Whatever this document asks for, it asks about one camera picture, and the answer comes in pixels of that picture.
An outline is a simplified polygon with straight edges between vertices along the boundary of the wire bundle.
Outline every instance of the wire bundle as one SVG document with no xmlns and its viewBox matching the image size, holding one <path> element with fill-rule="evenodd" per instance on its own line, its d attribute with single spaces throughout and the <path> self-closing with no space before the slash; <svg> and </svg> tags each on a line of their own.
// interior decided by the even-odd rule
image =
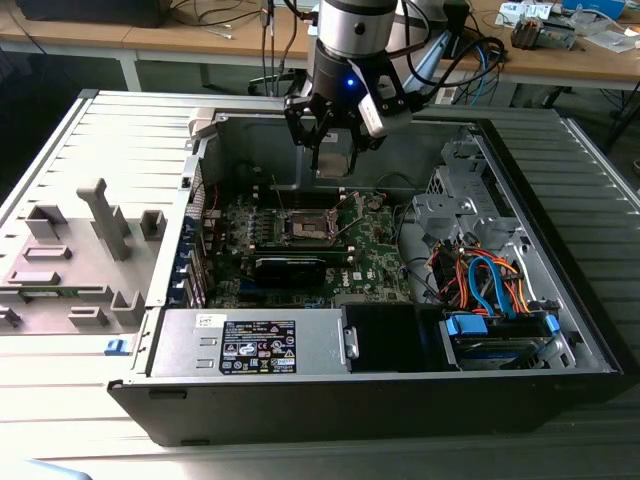
<svg viewBox="0 0 640 480">
<path fill-rule="evenodd" d="M 444 255 L 444 253 L 440 253 L 436 251 L 430 258 L 428 264 L 433 268 L 434 261 L 438 255 Z M 475 288 L 470 288 L 469 272 L 471 271 L 471 275 L 474 275 L 474 268 L 472 268 L 472 264 L 475 259 L 484 259 L 487 264 L 480 264 L 478 268 L 490 269 L 491 263 L 493 263 L 496 267 L 500 269 L 499 272 L 499 280 L 501 285 L 498 287 L 496 285 L 496 293 L 498 297 L 498 303 L 501 303 L 501 290 L 502 286 L 508 292 L 509 299 L 511 300 L 511 305 L 513 306 L 513 311 L 518 313 L 531 313 L 527 305 L 527 300 L 524 296 L 524 281 L 520 277 L 520 273 L 516 270 L 512 265 L 510 265 L 506 259 L 502 257 L 498 257 L 493 253 L 476 247 L 461 247 L 458 256 L 455 261 L 455 278 L 451 279 L 439 292 L 438 295 L 440 299 L 444 298 L 444 295 L 450 291 L 452 288 L 457 287 L 458 293 L 452 298 L 451 306 L 457 307 L 460 310 L 470 310 L 473 313 L 480 315 L 492 315 L 493 309 L 489 306 L 487 308 L 488 303 L 484 298 L 476 296 L 474 293 L 472 295 L 471 290 L 476 291 Z M 488 290 L 491 282 L 496 281 L 496 278 L 489 277 L 487 282 L 484 284 L 482 291 Z M 503 313 L 505 308 L 504 305 L 501 305 Z"/>
</svg>

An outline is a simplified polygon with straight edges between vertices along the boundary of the white sticker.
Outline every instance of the white sticker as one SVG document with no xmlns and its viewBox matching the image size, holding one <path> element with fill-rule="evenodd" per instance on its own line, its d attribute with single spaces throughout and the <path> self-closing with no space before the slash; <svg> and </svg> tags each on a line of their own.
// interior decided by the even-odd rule
<svg viewBox="0 0 640 480">
<path fill-rule="evenodd" d="M 322 143 L 338 143 L 338 134 L 334 132 L 327 132 L 322 139 Z"/>
<path fill-rule="evenodd" d="M 196 328 L 222 328 L 226 321 L 224 313 L 199 313 L 196 315 Z"/>
</svg>

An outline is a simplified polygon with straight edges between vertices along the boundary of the table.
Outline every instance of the table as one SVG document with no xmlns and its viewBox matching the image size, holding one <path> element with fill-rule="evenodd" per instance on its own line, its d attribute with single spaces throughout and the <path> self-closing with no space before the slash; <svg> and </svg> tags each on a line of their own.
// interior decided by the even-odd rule
<svg viewBox="0 0 640 480">
<path fill-rule="evenodd" d="M 199 10 L 204 11 L 214 3 L 215 8 L 223 8 L 237 2 L 199 0 Z M 224 20 L 255 9 L 254 4 L 242 4 L 226 16 L 219 14 L 211 18 L 215 18 L 215 21 Z M 276 61 L 279 61 L 293 30 L 293 14 L 278 8 L 275 22 L 275 56 Z M 162 28 L 157 29 L 126 25 L 35 22 L 26 20 L 12 0 L 0 0 L 0 48 L 8 52 L 113 58 L 120 62 L 130 91 L 142 90 L 136 70 L 138 60 L 261 65 L 262 29 L 258 16 L 233 22 L 233 26 L 233 30 L 225 31 L 234 37 L 233 40 L 228 40 L 202 28 L 181 25 L 172 19 L 168 19 Z M 289 51 L 287 67 L 306 68 L 308 26 L 300 21 L 297 26 L 298 35 Z M 37 45 L 25 35 L 25 31 Z"/>
<path fill-rule="evenodd" d="M 227 40 L 202 28 L 181 25 L 171 19 L 158 29 L 31 22 L 24 19 L 12 0 L 5 1 L 10 2 L 7 5 L 12 8 L 14 17 L 42 50 L 53 55 L 115 58 L 121 64 L 127 87 L 131 91 L 141 90 L 135 63 L 138 60 L 261 65 L 261 27 L 258 18 L 234 22 L 234 40 Z M 207 4 L 212 5 L 213 2 L 216 8 L 235 4 L 227 0 L 199 2 L 200 11 L 204 11 Z M 503 82 L 631 90 L 640 79 L 640 54 L 636 51 L 615 54 L 584 39 L 579 39 L 572 51 L 525 51 L 511 48 L 508 38 L 511 30 L 493 25 L 495 13 L 502 2 L 471 0 L 471 3 L 481 31 L 485 35 L 497 35 L 509 49 L 509 61 L 501 74 Z M 0 11 L 0 47 L 6 51 L 39 53 L 40 50 L 29 41 L 9 15 L 7 5 Z M 222 16 L 223 13 L 220 13 L 211 18 L 216 21 L 224 20 L 235 16 L 236 12 L 240 14 L 251 11 L 252 8 L 256 8 L 255 5 L 244 3 L 233 10 L 234 15 Z M 640 14 L 625 13 L 621 21 L 640 23 Z M 276 9 L 277 58 L 282 55 L 292 26 L 292 14 L 285 9 Z M 288 67 L 305 68 L 308 49 L 306 32 L 307 25 L 298 21 L 298 36 L 289 52 Z M 443 61 L 441 67 L 446 66 L 447 62 Z M 475 71 L 477 62 L 470 57 L 461 62 L 459 68 L 463 72 Z"/>
</svg>

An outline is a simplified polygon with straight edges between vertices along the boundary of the power supply label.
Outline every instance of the power supply label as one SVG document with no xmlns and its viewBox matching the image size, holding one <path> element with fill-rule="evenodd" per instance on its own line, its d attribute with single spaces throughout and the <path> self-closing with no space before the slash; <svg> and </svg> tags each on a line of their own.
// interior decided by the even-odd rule
<svg viewBox="0 0 640 480">
<path fill-rule="evenodd" d="M 225 322 L 220 356 L 224 375 L 296 373 L 296 322 Z"/>
</svg>

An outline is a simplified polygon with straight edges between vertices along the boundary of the black cable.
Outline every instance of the black cable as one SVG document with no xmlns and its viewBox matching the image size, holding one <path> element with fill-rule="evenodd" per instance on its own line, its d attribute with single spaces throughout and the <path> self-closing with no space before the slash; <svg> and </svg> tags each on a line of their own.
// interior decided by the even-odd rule
<svg viewBox="0 0 640 480">
<path fill-rule="evenodd" d="M 410 21 L 409 9 L 407 8 L 407 4 L 404 1 L 400 2 L 400 4 L 402 5 L 402 14 L 404 15 L 404 41 L 405 41 L 406 47 L 409 48 L 409 44 L 411 42 L 411 30 L 409 26 L 409 21 Z M 427 31 L 427 36 L 423 41 L 423 45 L 426 45 L 431 38 L 431 25 L 427 23 L 425 24 L 425 27 L 428 29 L 428 31 Z M 413 66 L 413 59 L 411 58 L 411 52 L 407 53 L 406 58 L 407 58 L 407 65 L 409 66 L 409 71 L 411 72 L 411 75 L 413 75 L 418 81 L 425 83 L 427 80 L 424 77 L 422 77 Z"/>
<path fill-rule="evenodd" d="M 498 65 L 498 69 L 496 73 L 487 82 L 485 82 L 484 91 L 480 95 L 478 95 L 478 97 L 484 97 L 496 91 L 498 87 L 498 83 L 500 82 L 501 72 L 502 72 L 502 65 Z M 464 96 L 465 97 L 464 104 L 466 105 L 467 101 L 469 100 L 469 96 L 474 95 L 480 89 L 481 86 L 482 86 L 481 83 L 478 83 L 473 89 L 470 90 L 471 84 L 465 85 L 460 89 L 460 95 L 458 96 L 458 98 L 456 98 L 453 102 L 451 102 L 451 104 L 456 105 L 460 101 L 462 96 Z"/>
<path fill-rule="evenodd" d="M 405 182 L 407 182 L 408 185 L 411 186 L 411 188 L 413 188 L 415 191 L 420 190 L 412 181 L 409 177 L 407 177 L 404 173 L 400 173 L 400 172 L 389 172 L 389 173 L 385 173 L 384 175 L 382 175 L 378 181 L 375 184 L 375 187 L 373 187 L 373 191 L 378 193 L 378 189 L 380 188 L 380 184 L 382 183 L 383 180 L 390 178 L 390 177 L 398 177 L 401 178 L 402 180 L 404 180 Z"/>
<path fill-rule="evenodd" d="M 449 78 L 449 76 L 451 75 L 451 72 L 453 72 L 453 70 L 455 70 L 455 68 L 458 66 L 460 61 L 467 55 L 467 53 L 469 53 L 476 46 L 478 46 L 480 44 L 483 44 L 483 43 L 493 43 L 494 45 L 497 45 L 499 50 L 500 50 L 500 54 L 498 55 L 498 58 L 496 60 L 494 60 L 481 73 L 479 73 L 477 75 L 474 75 L 471 78 L 467 78 L 467 79 L 459 81 L 459 82 L 446 83 L 447 82 L 447 78 Z M 491 70 L 493 70 L 494 68 L 496 68 L 499 65 L 500 60 L 504 55 L 504 52 L 505 52 L 504 44 L 502 43 L 502 41 L 500 41 L 497 38 L 494 38 L 494 37 L 483 37 L 483 38 L 479 38 L 477 40 L 474 40 L 469 45 L 464 47 L 460 51 L 460 53 L 458 53 L 456 58 L 454 58 L 453 61 L 451 62 L 451 65 L 449 65 L 449 68 L 447 68 L 447 70 L 445 70 L 445 72 L 442 75 L 442 77 L 440 78 L 440 80 L 434 85 L 433 89 L 423 97 L 422 101 L 424 102 L 424 104 L 427 104 L 435 96 L 435 94 L 437 93 L 437 91 L 440 88 L 459 87 L 461 85 L 468 85 L 471 82 L 473 82 L 474 80 L 477 80 L 478 78 L 483 77 L 484 75 L 486 75 L 487 73 L 489 73 Z"/>
<path fill-rule="evenodd" d="M 276 91 L 276 68 L 275 68 L 276 36 L 275 36 L 275 32 L 273 31 L 273 21 L 274 19 L 271 18 L 271 92 L 269 93 L 269 96 L 274 95 L 274 92 Z"/>
<path fill-rule="evenodd" d="M 206 10 L 204 12 L 202 12 L 201 14 L 197 15 L 196 18 L 198 19 L 199 23 L 202 23 L 202 19 L 204 17 L 206 17 L 207 15 L 211 15 L 212 13 L 218 13 L 218 12 L 228 12 L 229 10 L 235 10 L 236 8 L 238 8 L 240 5 L 242 5 L 242 3 L 244 3 L 246 0 L 238 0 L 238 3 L 236 3 L 235 5 L 231 6 L 231 7 L 225 7 L 225 8 L 211 8 L 209 10 Z"/>
<path fill-rule="evenodd" d="M 638 80 L 638 82 L 636 83 L 636 86 L 631 91 L 631 95 L 629 95 L 629 98 L 627 98 L 627 101 L 622 106 L 622 109 L 620 110 L 620 114 L 614 120 L 613 124 L 611 125 L 611 128 L 609 129 L 609 132 L 613 132 L 613 130 L 615 130 L 615 128 L 616 128 L 616 126 L 618 124 L 618 121 L 623 117 L 624 111 L 631 104 L 631 101 L 633 100 L 633 97 L 635 97 L 636 92 L 638 91 L 638 88 L 640 88 L 640 80 Z"/>
<path fill-rule="evenodd" d="M 284 4 L 289 7 L 289 10 L 293 12 L 293 14 L 298 17 L 300 20 L 305 20 L 306 16 L 298 10 L 298 4 L 295 5 L 291 3 L 291 0 L 284 0 Z"/>
<path fill-rule="evenodd" d="M 420 278 L 420 275 L 418 275 L 417 273 L 415 273 L 413 270 L 411 270 L 411 268 L 409 267 L 409 265 L 411 265 L 413 262 L 417 262 L 418 260 L 423 260 L 425 262 L 428 262 L 429 259 L 427 257 L 414 257 L 411 260 L 407 260 L 406 262 L 403 262 L 407 268 L 407 272 L 416 280 L 418 280 L 420 282 L 420 284 L 422 284 L 423 287 L 425 287 L 429 293 L 432 295 L 433 298 L 435 298 L 436 300 L 438 300 L 438 302 L 440 301 L 438 299 L 438 292 L 436 292 L 436 290 L 429 285 L 429 276 L 431 275 L 430 273 L 427 274 L 427 278 L 425 280 L 423 280 L 422 278 Z"/>
<path fill-rule="evenodd" d="M 412 205 L 413 203 L 409 202 L 407 208 L 404 209 L 402 217 L 400 218 L 400 223 L 398 224 L 398 228 L 396 229 L 396 250 L 398 250 L 398 255 L 400 255 L 400 234 L 402 233 L 402 225 L 404 225 L 404 220 L 407 218 L 407 213 L 409 213 L 409 209 Z"/>
<path fill-rule="evenodd" d="M 264 50 L 267 44 L 267 26 L 262 26 L 262 45 L 260 47 L 260 57 L 262 58 L 262 83 L 264 84 L 264 96 L 269 96 L 269 87 L 267 87 L 267 62 L 264 58 Z"/>
<path fill-rule="evenodd" d="M 297 8 L 298 6 L 297 0 L 293 0 L 293 6 Z M 282 74 L 284 73 L 284 62 L 287 59 L 287 55 L 289 55 L 289 50 L 291 49 L 293 42 L 295 42 L 296 35 L 298 34 L 298 17 L 294 12 L 291 12 L 291 13 L 293 14 L 293 32 L 291 33 L 291 38 L 289 39 L 287 46 L 284 47 L 282 59 L 280 60 L 280 65 L 278 66 L 278 78 L 276 78 L 276 96 L 277 97 L 280 96 L 280 78 L 282 78 Z"/>
<path fill-rule="evenodd" d="M 177 10 L 178 8 L 180 8 L 182 5 L 184 5 L 185 3 L 187 3 L 189 0 L 182 0 L 181 2 L 176 3 L 173 7 L 171 7 L 169 10 Z"/>
<path fill-rule="evenodd" d="M 178 22 L 178 23 L 180 23 L 182 25 L 187 25 L 188 27 L 215 27 L 216 25 L 222 25 L 224 23 L 235 22 L 236 20 L 240 20 L 241 18 L 248 17 L 249 15 L 257 15 L 258 13 L 260 13 L 260 10 L 254 10 L 253 12 L 243 13 L 242 15 L 238 15 L 237 17 L 227 18 L 226 20 L 221 20 L 219 22 L 195 23 L 195 24 L 194 23 L 187 23 L 184 20 L 180 20 L 173 13 L 171 13 L 171 10 L 169 12 L 170 12 L 171 18 L 173 18 L 176 22 Z"/>
<path fill-rule="evenodd" d="M 22 31 L 22 33 L 25 34 L 25 36 L 29 39 L 29 41 L 38 49 L 40 50 L 40 52 L 42 52 L 42 54 L 45 57 L 45 60 L 49 57 L 49 55 L 47 54 L 47 52 L 45 52 L 44 48 L 42 48 L 40 46 L 40 44 L 38 42 L 35 41 L 35 39 L 29 35 L 27 33 L 27 31 L 22 27 L 22 25 L 20 25 L 20 23 L 18 22 L 18 19 L 13 15 L 13 11 L 11 10 L 11 6 L 9 5 L 9 2 L 6 3 L 7 6 L 7 11 L 9 12 L 9 15 L 11 15 L 11 18 L 13 19 L 13 22 L 16 24 L 16 26 Z M 44 74 L 45 74 L 45 70 L 46 70 L 46 66 L 47 66 L 47 61 L 45 61 L 45 66 L 43 67 L 43 72 L 42 72 L 42 76 L 41 79 L 44 79 Z M 65 71 L 64 68 L 60 68 L 60 71 L 62 72 L 62 74 L 64 75 L 64 77 L 67 79 L 67 81 L 71 84 L 72 88 L 74 90 L 81 90 L 80 86 L 78 84 L 76 84 L 76 82 L 73 81 L 73 79 L 69 76 L 69 74 Z"/>
<path fill-rule="evenodd" d="M 469 18 L 473 22 L 473 25 L 476 27 L 475 32 L 481 37 L 484 37 L 484 34 L 480 31 L 480 26 L 478 25 L 478 21 L 476 20 L 476 17 L 473 15 L 473 13 L 469 12 Z"/>
<path fill-rule="evenodd" d="M 602 94 L 602 96 L 607 100 L 607 102 L 609 102 L 611 105 L 614 106 L 614 108 L 616 110 L 620 110 L 622 109 L 624 102 L 622 101 L 621 98 L 616 97 L 615 95 L 613 95 L 611 92 L 604 90 L 602 88 L 599 89 L 600 93 Z M 616 102 L 614 102 L 611 97 L 609 97 L 609 95 L 613 96 L 613 98 L 615 98 L 616 100 L 618 100 L 620 102 L 620 104 L 617 104 Z"/>
<path fill-rule="evenodd" d="M 411 54 L 413 52 L 417 52 L 418 50 L 420 50 L 421 48 L 423 48 L 427 43 L 429 43 L 429 40 L 431 40 L 431 23 L 429 23 L 429 18 L 427 17 L 427 15 L 424 13 L 424 11 L 422 9 L 420 9 L 420 7 L 418 7 L 415 3 L 413 2 L 409 2 L 408 5 L 411 6 L 412 9 L 414 9 L 416 12 L 418 12 L 418 14 L 422 17 L 422 23 L 424 23 L 425 28 L 427 29 L 427 34 L 425 35 L 424 39 L 421 40 L 420 42 L 414 43 L 414 44 L 410 44 L 409 42 L 410 40 L 410 18 L 409 18 L 409 10 L 407 9 L 407 2 L 408 0 L 403 0 L 401 3 L 402 5 L 402 12 L 404 15 L 404 34 L 405 34 L 405 46 L 402 48 L 399 48 L 398 50 L 394 50 L 393 52 L 389 52 L 387 53 L 387 56 L 390 59 L 394 59 L 394 58 L 400 58 L 403 56 L 408 56 L 409 60 L 411 57 Z"/>
</svg>

